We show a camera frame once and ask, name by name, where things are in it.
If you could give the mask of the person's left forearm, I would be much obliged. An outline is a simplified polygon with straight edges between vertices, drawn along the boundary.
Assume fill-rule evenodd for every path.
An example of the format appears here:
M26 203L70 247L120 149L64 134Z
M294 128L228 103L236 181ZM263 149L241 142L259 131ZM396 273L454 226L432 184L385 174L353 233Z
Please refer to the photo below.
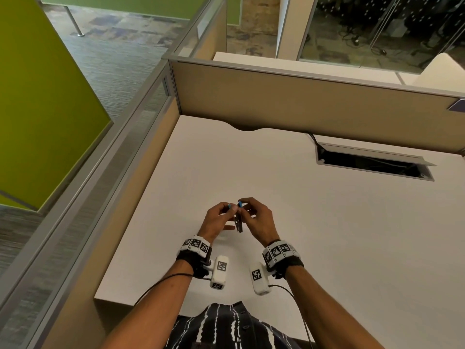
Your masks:
M101 349L163 349L193 278L192 267L176 261L163 281L113 329Z

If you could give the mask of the person's left hand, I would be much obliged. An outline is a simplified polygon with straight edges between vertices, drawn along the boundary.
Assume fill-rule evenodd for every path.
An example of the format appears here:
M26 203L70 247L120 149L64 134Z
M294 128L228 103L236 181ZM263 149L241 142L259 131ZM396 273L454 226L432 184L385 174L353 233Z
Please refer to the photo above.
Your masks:
M211 245L223 231L223 227L229 222L234 221L234 215L238 210L238 206L231 204L232 208L228 210L227 205L227 202L220 202L208 209L201 228L197 233L198 236L208 241Z

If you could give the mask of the white neighbouring desk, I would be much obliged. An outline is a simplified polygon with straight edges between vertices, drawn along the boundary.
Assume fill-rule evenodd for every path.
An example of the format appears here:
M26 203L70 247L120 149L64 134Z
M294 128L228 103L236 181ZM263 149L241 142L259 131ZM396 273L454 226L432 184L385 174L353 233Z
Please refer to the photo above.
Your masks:
M351 65L292 61L286 59L257 57L227 52L216 52L213 60L224 63L251 65L263 68L297 71L315 75L343 77L347 79L375 81L397 85L412 85L419 77L418 74L393 70L359 68Z

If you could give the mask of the beige glass-topped side partition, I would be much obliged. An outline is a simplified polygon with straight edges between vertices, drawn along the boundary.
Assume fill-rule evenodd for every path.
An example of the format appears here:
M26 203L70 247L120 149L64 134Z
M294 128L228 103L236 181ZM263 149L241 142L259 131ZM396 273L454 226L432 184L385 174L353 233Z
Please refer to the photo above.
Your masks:
M220 14L226 25L226 11L226 0L201 6L44 216L0 207L0 349L41 349L66 303L77 310L58 349L95 347L100 330L87 313L103 262L88 259L138 159L158 131L167 133L162 121L175 102L168 56L201 20L209 27Z

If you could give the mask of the person's right forearm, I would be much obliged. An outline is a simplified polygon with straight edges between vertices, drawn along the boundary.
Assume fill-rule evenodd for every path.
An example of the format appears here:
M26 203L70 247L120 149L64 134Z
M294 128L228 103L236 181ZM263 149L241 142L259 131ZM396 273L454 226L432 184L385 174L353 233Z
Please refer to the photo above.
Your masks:
M303 266L289 266L286 281L319 349L385 349Z

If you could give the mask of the green divider panel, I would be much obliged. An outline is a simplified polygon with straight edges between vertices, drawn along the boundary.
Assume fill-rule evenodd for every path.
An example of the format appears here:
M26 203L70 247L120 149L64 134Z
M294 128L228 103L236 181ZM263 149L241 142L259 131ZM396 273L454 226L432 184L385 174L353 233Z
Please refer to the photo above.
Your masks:
M41 212L111 119L36 0L0 0L0 206Z

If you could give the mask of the metal table leg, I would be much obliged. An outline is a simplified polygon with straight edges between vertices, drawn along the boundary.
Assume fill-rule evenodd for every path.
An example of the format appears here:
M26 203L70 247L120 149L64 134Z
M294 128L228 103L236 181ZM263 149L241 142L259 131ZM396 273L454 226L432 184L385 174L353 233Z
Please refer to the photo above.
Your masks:
M69 7L66 6L66 5L64 5L63 8L65 9L65 11L66 11L68 17L70 18L70 20L71 20L71 22L72 22L72 24L73 24L73 26L74 26L74 28L75 28L75 30L76 30L77 36L80 37L80 38L81 38L81 37L84 37L85 34L81 31L81 29L80 29L80 27L79 27L77 21L75 20L73 14L72 14L72 11L71 11L71 10L69 9Z

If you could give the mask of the beige desk partition panel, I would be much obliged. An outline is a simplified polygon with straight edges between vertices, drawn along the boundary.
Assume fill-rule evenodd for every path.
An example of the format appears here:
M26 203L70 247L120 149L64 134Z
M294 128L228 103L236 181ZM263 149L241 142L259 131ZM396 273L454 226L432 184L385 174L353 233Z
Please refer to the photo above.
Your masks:
M183 115L465 154L465 113L447 110L464 94L204 59L168 63Z

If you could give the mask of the glass wall with metal frame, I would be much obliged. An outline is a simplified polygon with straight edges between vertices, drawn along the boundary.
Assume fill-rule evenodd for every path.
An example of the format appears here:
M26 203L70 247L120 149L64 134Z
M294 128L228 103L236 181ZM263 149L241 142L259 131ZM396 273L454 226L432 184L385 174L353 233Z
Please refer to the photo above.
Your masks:
M420 74L465 68L465 0L281 0L276 58Z

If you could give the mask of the black wristband with marker tags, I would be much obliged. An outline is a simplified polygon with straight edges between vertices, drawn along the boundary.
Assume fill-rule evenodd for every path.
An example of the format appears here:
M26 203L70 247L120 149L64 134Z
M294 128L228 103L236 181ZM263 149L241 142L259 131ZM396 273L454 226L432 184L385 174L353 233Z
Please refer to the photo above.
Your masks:
M177 252L176 260L186 261L193 269L194 277L205 278L210 273L212 246L205 238L194 235L186 239Z
M262 251L262 256L267 271L276 280L285 278L290 266L304 267L299 253L285 240L276 239L268 243Z

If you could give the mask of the person's right hand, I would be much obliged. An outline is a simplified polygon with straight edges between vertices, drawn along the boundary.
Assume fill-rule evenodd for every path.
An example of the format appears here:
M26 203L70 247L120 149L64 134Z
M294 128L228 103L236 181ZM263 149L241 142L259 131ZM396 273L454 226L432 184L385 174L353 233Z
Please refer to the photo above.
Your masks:
M273 240L280 239L277 232L272 211L253 197L239 199L242 202L242 207L239 210L255 210L256 225L254 229L249 229L252 235L262 246L267 246Z

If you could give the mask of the black white striped shirt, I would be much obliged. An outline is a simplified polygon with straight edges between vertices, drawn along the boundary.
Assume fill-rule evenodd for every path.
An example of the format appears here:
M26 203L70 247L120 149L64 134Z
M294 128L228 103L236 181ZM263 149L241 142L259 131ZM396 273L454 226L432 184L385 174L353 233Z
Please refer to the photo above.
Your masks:
M179 315L164 349L301 349L296 341L251 315L240 301L213 303L195 317Z

